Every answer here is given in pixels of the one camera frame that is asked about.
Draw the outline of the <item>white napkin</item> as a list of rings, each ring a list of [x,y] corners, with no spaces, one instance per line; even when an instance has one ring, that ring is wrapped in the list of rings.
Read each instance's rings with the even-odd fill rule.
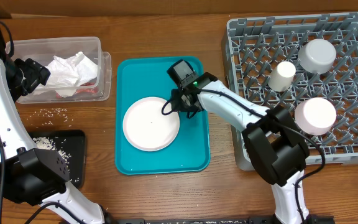
[[[33,92],[40,95],[56,88],[58,96],[66,98],[73,96],[77,89],[95,79],[98,74],[98,65],[91,61],[83,52],[78,52],[69,58],[61,58],[56,55],[45,67],[49,70],[50,76],[46,85],[39,85]]]

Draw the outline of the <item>white plate with crumbs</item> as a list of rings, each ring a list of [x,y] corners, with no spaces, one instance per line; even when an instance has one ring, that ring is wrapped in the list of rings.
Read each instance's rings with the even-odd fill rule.
[[[168,115],[162,109],[171,104],[159,97],[146,97],[132,104],[124,115],[122,128],[126,140],[136,149],[154,152],[166,148],[176,138],[180,129],[177,112]]]

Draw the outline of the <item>red snack wrapper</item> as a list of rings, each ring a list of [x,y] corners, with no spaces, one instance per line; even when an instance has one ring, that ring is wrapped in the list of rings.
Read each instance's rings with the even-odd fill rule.
[[[96,94],[98,91],[99,91],[98,87],[84,88],[84,89],[77,89],[77,90],[67,90],[67,91],[57,91],[56,97],[67,98],[80,93]]]

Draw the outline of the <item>white cup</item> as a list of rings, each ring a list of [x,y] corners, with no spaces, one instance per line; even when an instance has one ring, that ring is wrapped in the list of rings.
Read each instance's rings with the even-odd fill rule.
[[[294,64],[288,61],[280,62],[270,73],[268,86],[274,91],[283,92],[290,88],[295,73]]]

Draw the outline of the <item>pink small bowl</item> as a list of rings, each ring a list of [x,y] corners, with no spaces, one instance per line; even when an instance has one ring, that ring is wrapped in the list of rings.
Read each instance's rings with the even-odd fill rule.
[[[336,120],[336,109],[324,98],[311,98],[301,102],[295,109],[295,122],[307,134],[326,134]]]

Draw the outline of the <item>grey bowl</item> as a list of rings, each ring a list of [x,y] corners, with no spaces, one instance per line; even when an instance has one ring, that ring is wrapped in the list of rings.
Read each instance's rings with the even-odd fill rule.
[[[327,40],[314,39],[302,46],[298,59],[305,71],[324,74],[331,69],[336,59],[336,49]]]

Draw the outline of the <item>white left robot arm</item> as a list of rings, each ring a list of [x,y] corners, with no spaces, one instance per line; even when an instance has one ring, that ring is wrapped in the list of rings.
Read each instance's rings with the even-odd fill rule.
[[[39,149],[29,136],[15,102],[45,85],[50,72],[30,58],[13,60],[14,51],[5,47],[0,29],[0,223],[4,199],[39,206],[28,223],[46,208],[68,223],[115,223],[70,182],[64,158],[57,151]]]

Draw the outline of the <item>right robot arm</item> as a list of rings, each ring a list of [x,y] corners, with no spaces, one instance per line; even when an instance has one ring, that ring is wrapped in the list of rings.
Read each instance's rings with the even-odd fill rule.
[[[183,59],[167,73],[177,86],[167,101],[172,112],[185,112],[190,119],[200,111],[209,111],[241,132],[254,170],[272,186],[275,213],[271,223],[333,223],[332,218],[310,214],[305,205],[303,180],[323,166],[305,172],[314,141],[300,132],[287,109],[251,103],[214,75],[198,75]]]

